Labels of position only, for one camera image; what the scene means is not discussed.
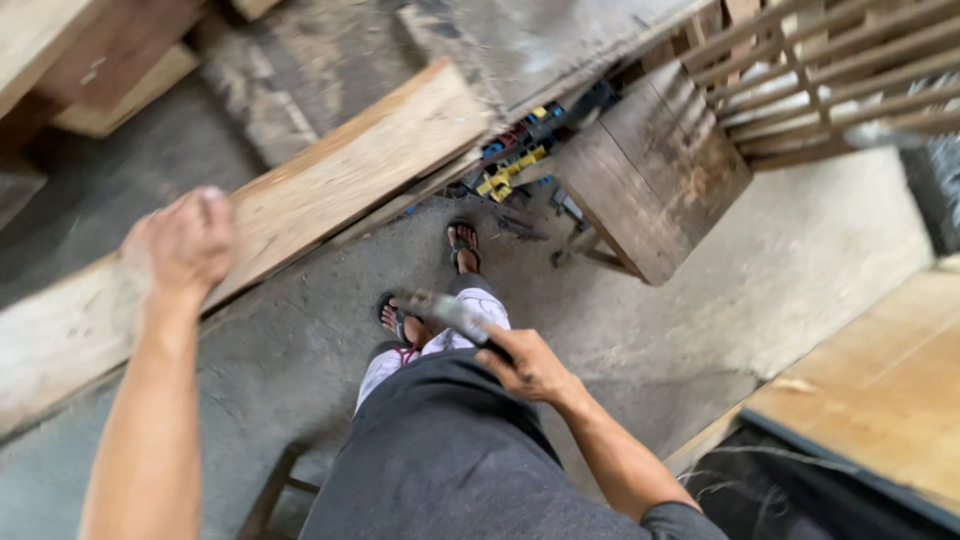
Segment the wooden table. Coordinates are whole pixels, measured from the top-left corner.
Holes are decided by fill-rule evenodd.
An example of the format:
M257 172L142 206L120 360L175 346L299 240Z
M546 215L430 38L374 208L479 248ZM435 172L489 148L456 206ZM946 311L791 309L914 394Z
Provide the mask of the wooden table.
M558 262L583 256L651 285L669 280L753 177L715 124L676 61L631 85L553 158L593 226Z

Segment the foot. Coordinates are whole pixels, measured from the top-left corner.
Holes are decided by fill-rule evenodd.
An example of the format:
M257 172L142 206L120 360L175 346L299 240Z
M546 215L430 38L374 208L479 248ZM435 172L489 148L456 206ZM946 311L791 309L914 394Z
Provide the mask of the foot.
M451 247L453 243L457 241L457 236L466 240L473 249L477 249L477 235L474 231L471 231L469 227L460 225L446 228L446 237L450 240ZM459 274L466 274L466 272L479 273L477 269L477 257L471 253L469 249L464 248L457 252L457 272Z
M396 333L396 299L391 298L390 303L383 307L380 320L383 321L384 328ZM420 319L411 315L407 315L403 319L403 336L407 341L413 343L414 349L417 351L423 349L426 342L433 338L433 334L426 329Z

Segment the flip-flop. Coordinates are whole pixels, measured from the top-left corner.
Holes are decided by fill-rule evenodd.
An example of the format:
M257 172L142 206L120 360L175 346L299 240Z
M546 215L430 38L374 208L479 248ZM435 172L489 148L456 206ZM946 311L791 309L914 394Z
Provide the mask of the flip-flop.
M467 229L470 229L473 232L474 236L477 236L477 245L476 247L473 247L462 236L457 234L457 239L453 241L453 245L450 246L450 252L449 252L450 263L453 264L453 268L457 271L457 274L460 274L460 265L457 264L457 254L460 253L460 250L466 249L471 253L473 253L473 256L477 258L477 271L479 272L480 271L480 238L479 238L479 235L477 234L477 230L472 225L470 225L469 221L467 221L462 217L458 217L456 219L450 220L450 222L446 224L446 227L444 227L444 237L446 237L447 230L449 230L450 227L466 227Z
M381 294L381 295L380 295L380 299L376 301L376 307L375 307L375 309L376 309L376 324L377 324L377 326L379 326L380 328L386 329L387 331L388 331L389 329L388 329L387 327L383 326L383 319L381 319L380 317L383 316L383 310L384 310L387 306L390 306L390 301L391 301L393 298L394 298L394 293L392 293L392 292L385 292L385 293ZM404 321L404 319L406 319L407 317L409 317L409 316L411 316L411 315L413 315L414 318L416 318L416 319L417 319L418 321L420 321L420 322L423 322L423 319L419 318L417 315L414 315L414 314L411 313L410 311L407 311L406 309L401 309L401 308L399 308L399 307L393 307L393 306L390 306L390 307L393 308L394 313L396 314L396 323L394 324L394 333L396 334L397 337L400 338L400 341L406 343L407 345L413 345L413 343L411 343L409 340L407 340L407 336L406 336L406 334L404 333L403 321Z

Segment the hand tool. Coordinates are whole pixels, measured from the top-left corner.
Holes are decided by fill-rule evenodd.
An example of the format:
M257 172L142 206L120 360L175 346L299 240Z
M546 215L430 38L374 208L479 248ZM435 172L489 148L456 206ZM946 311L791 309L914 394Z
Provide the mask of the hand tool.
M494 351L504 360L514 363L510 354L503 350L490 338L490 334L483 329L481 323L493 324L491 318L483 311L466 306L455 297L442 292L419 288L417 290L395 290L396 304L408 311L423 317L437 319L460 335L470 340L480 349Z

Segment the fingernail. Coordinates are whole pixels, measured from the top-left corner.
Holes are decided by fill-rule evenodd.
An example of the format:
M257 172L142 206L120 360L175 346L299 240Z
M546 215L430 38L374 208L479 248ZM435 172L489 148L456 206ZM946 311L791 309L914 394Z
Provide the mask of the fingernail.
M215 201L224 198L224 190L216 185L208 185L204 188L204 198L207 201Z

